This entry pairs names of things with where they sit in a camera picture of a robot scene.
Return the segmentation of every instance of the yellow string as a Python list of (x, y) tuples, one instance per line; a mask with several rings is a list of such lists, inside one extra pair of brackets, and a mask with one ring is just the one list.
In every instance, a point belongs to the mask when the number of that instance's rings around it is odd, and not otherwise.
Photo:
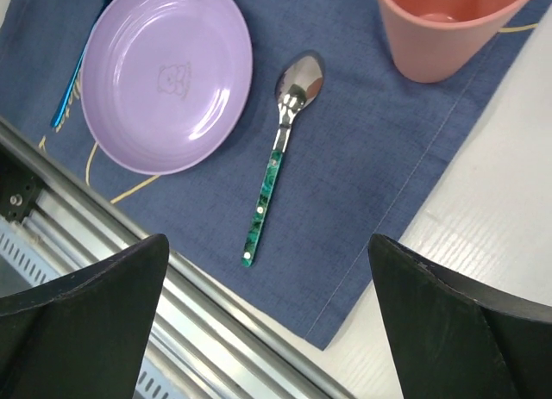
[(538, 22), (534, 24), (528, 24), (526, 26), (520, 26), (520, 27), (503, 27), (499, 30), (500, 33), (518, 33), (520, 31), (527, 31), (531, 30), (532, 28), (536, 28), (538, 25)]
[(46, 136), (42, 136), (42, 139), (38, 144), (38, 148), (42, 149), (44, 152), (46, 151)]
[[(86, 162), (86, 170), (85, 170), (85, 181), (88, 186), (90, 185), (90, 171), (92, 167), (92, 160), (94, 160), (94, 155), (96, 154), (97, 150), (97, 142), (94, 143), (94, 146), (92, 147), (92, 150), (90, 151), (90, 155), (88, 156), (88, 161)], [(152, 177), (146, 179), (145, 181), (140, 182), (135, 187), (130, 188), (126, 192), (123, 192), (121, 195), (116, 196), (111, 200), (111, 203), (118, 203), (122, 201), (124, 198), (127, 198), (131, 196), (132, 194), (136, 193), (137, 191), (141, 190), (142, 188), (145, 188), (146, 186), (150, 185), (155, 179), (157, 179), (159, 175), (153, 175)]]
[(73, 86), (73, 94), (74, 96), (80, 100), (80, 73), (82, 72), (83, 69), (78, 69), (78, 75), (77, 75), (77, 80), (75, 81), (75, 85)]
[(123, 192), (120, 196), (117, 196), (111, 200), (111, 203), (118, 203), (119, 201), (123, 200), (124, 198), (131, 196), (135, 192), (141, 190), (142, 188), (150, 185), (155, 179), (157, 179), (159, 175), (153, 175), (152, 177), (146, 179), (143, 182), (140, 182), (137, 184), (134, 188), (130, 188), (126, 192)]
[(90, 186), (90, 167), (92, 166), (92, 160), (94, 159), (94, 154), (96, 154), (96, 149), (97, 142), (94, 142), (94, 146), (92, 147), (90, 155), (88, 156), (88, 161), (86, 162), (85, 182), (88, 186)]

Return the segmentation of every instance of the plate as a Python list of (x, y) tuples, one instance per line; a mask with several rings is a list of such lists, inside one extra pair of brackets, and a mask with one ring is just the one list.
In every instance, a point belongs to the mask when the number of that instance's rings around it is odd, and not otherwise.
[(183, 171), (230, 134), (252, 70), (233, 0), (114, 0), (88, 40), (83, 112), (117, 164), (149, 175)]

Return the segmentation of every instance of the spoon handle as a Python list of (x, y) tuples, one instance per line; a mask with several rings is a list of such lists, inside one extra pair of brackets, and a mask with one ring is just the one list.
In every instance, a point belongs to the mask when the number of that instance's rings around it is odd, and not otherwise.
[(262, 227), (267, 217), (268, 204), (273, 195), (274, 185), (276, 184), (276, 178), (278, 177), (283, 158), (284, 153), (278, 150), (273, 150), (270, 154), (267, 171), (262, 181), (259, 199), (257, 199), (255, 213), (251, 221), (251, 227), (249, 228), (248, 238), (243, 248), (243, 254), (241, 255), (241, 263), (246, 267), (250, 267), (254, 262), (255, 252), (260, 240), (260, 233), (262, 232)]

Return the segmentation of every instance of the cup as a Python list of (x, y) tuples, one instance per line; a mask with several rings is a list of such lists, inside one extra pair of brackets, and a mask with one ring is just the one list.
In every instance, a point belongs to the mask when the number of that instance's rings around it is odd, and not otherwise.
[(435, 83), (462, 68), (529, 0), (378, 0), (393, 62)]

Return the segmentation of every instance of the denim placemat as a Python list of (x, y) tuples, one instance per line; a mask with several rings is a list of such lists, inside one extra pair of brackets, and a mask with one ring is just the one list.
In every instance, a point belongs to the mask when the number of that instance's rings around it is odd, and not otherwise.
[[(550, 1), (531, 1), (511, 26), (538, 22)], [(230, 137), (189, 171), (148, 179), (113, 164), (94, 148), (78, 87), (61, 130), (49, 128), (101, 0), (12, 0), (0, 30), (0, 115), (146, 230), (325, 348), (371, 279), (369, 236), (400, 237), (530, 30), (498, 34), (455, 76), (423, 85), (395, 70), (375, 0), (236, 2), (254, 46), (251, 95)], [(277, 130), (274, 86), (311, 48), (325, 58), (323, 91), (296, 121), (246, 269), (242, 247)]]

